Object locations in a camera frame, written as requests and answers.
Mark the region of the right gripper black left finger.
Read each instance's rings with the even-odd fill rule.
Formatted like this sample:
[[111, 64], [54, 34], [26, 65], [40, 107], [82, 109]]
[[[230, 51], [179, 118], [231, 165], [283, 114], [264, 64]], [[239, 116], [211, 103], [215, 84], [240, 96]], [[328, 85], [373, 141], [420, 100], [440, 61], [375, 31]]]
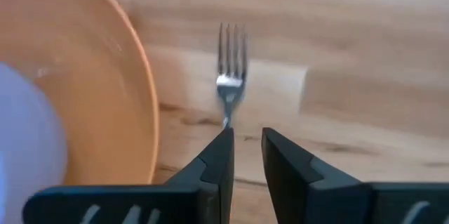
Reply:
[[234, 130], [223, 129], [161, 185], [57, 186], [31, 196], [24, 224], [228, 224]]

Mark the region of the silver metal fork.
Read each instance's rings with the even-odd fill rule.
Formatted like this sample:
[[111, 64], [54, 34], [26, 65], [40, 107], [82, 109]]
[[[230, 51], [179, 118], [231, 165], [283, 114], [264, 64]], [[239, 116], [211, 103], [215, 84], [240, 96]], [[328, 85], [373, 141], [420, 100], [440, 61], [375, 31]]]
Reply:
[[223, 105], [225, 129], [232, 127], [232, 112], [241, 102], [248, 75], [245, 26], [220, 24], [217, 45], [217, 95]]

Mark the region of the lavender bowl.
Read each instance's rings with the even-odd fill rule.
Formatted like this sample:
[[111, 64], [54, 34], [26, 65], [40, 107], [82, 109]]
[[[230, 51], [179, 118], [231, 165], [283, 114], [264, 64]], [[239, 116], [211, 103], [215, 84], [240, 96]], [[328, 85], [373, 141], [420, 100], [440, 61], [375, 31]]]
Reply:
[[66, 167], [66, 135], [50, 101], [0, 63], [0, 224], [22, 224], [27, 199], [61, 184]]

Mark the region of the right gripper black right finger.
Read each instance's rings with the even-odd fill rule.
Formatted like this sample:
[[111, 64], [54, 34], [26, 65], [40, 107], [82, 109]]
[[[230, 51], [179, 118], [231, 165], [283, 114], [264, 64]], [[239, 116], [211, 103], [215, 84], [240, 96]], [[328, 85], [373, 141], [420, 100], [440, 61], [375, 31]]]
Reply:
[[271, 128], [262, 158], [278, 224], [449, 224], [449, 183], [362, 182]]

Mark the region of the orange plate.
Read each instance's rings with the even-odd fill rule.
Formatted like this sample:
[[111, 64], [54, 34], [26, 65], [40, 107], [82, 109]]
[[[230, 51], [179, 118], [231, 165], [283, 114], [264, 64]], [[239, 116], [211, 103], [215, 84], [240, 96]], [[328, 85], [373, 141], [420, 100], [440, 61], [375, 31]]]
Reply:
[[0, 0], [0, 62], [33, 81], [59, 114], [67, 184], [152, 182], [154, 78], [117, 0]]

